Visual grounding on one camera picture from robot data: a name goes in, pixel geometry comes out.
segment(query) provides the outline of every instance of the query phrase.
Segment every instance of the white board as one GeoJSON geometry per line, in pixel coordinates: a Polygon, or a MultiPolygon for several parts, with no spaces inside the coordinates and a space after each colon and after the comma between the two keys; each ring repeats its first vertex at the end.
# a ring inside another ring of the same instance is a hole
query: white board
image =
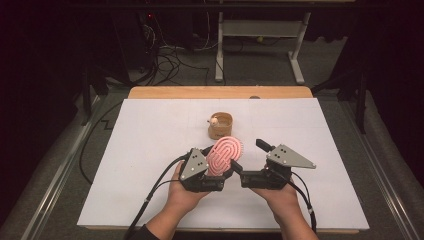
{"type": "MultiPolygon", "coordinates": [[[[214,144],[207,120],[215,112],[233,116],[232,135],[244,144],[244,170],[260,170],[266,153],[257,138],[287,145],[317,165],[297,169],[311,195],[318,229],[365,230],[368,223],[317,99],[127,99],[81,212],[78,225],[128,227],[168,164],[193,147],[214,144]]],[[[163,180],[169,180],[172,168],[163,180]]],[[[295,183],[304,189],[295,177],[295,183]]],[[[164,205],[168,186],[159,188],[138,225],[164,205]]],[[[305,219],[309,214],[299,203],[305,219]]],[[[241,188],[237,174],[222,192],[213,192],[180,222],[180,229],[277,229],[265,201],[241,188]]]]}

